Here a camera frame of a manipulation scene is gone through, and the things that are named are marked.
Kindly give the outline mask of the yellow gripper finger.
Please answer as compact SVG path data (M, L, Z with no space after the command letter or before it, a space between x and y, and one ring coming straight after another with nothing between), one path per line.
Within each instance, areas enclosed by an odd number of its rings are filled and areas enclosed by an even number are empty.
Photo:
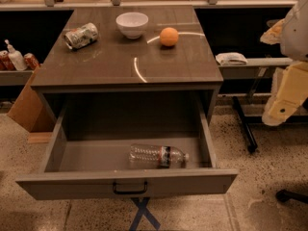
M276 68L262 121L268 126L280 125L292 116L307 98L307 62L297 62L285 69Z
M284 20L280 19L264 32L260 41L265 44L274 45L280 42Z

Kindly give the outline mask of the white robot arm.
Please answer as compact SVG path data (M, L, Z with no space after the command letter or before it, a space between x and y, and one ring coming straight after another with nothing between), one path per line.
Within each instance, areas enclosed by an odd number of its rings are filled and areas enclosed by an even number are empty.
M280 44L281 53L294 61L276 69L262 121L278 126L292 116L308 98L308 0L298 0L284 19L276 22L260 41Z

